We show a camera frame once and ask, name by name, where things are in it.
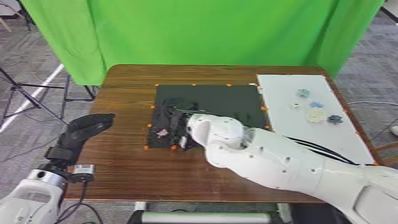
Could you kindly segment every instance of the green backdrop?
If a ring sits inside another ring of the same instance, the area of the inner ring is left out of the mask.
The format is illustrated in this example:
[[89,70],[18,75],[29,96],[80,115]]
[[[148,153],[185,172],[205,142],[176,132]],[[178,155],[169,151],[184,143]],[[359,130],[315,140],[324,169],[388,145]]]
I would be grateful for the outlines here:
[[384,0],[24,0],[75,82],[116,64],[315,65],[336,76]]

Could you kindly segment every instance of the white paper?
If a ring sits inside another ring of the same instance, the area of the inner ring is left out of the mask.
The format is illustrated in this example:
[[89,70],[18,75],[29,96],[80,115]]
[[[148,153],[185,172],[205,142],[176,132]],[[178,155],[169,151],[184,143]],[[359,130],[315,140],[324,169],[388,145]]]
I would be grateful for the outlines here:
[[[356,163],[374,163],[370,149],[345,113],[333,89],[322,75],[260,75],[262,95],[269,107],[272,129],[281,135],[299,138],[335,150]],[[304,99],[297,96],[299,89],[311,94]],[[324,104],[327,117],[340,115],[343,123],[327,121],[313,123],[306,119],[311,102]]]

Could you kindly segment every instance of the orange dot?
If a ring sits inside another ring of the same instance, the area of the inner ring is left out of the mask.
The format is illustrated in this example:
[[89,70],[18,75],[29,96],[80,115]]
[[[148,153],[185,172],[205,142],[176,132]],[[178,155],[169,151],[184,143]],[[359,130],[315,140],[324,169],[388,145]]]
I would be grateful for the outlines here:
[[173,145],[171,146],[171,150],[178,150],[178,145]]

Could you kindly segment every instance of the gray carpet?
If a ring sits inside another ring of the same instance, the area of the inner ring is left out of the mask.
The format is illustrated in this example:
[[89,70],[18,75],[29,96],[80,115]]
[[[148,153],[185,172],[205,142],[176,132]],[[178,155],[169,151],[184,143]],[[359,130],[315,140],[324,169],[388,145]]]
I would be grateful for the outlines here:
[[[34,29],[27,31],[24,20],[8,20],[15,33],[8,33],[0,26],[0,66],[20,82],[41,83],[59,66],[59,60],[49,47],[43,36]],[[345,68],[336,79],[338,87],[349,102],[359,100],[398,102],[398,27],[393,20],[381,13],[372,23],[365,38],[359,42]],[[63,85],[66,71],[61,72],[54,85]],[[6,91],[9,85],[0,80],[0,113],[6,106]],[[82,87],[73,86],[72,96],[84,97]],[[45,103],[54,111],[61,110],[63,92],[52,90]],[[22,105],[24,98],[18,97],[11,111]],[[72,102],[66,109],[66,120],[88,114],[91,103]],[[352,105],[354,113],[370,136],[375,136],[386,125],[398,117],[397,107],[388,105]],[[57,137],[63,126],[52,117],[40,111],[20,115],[13,125],[0,133],[0,161],[20,155],[8,162],[0,162],[0,197],[8,195],[29,171],[45,162],[43,153],[49,145],[41,147]],[[374,140],[375,145],[384,145],[398,140],[390,131]],[[397,155],[397,149],[383,156]],[[127,223],[134,211],[134,202],[105,202],[89,204],[98,208],[105,223]],[[274,209],[271,204],[224,204],[224,203],[152,203],[152,211],[267,211]],[[93,212],[82,208],[66,223],[96,221]]]

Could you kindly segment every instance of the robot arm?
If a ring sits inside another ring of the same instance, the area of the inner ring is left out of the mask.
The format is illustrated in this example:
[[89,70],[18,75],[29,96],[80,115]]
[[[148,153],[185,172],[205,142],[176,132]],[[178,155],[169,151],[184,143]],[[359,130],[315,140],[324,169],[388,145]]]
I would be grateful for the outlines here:
[[319,154],[292,139],[244,127],[228,117],[194,114],[189,132],[214,166],[253,182],[320,198],[356,224],[398,220],[398,171],[354,165]]
[[112,114],[95,114],[70,123],[57,145],[47,152],[50,162],[33,170],[11,194],[0,199],[2,223],[59,223],[61,203],[72,177],[66,169],[77,164],[86,141],[111,128],[112,122]]

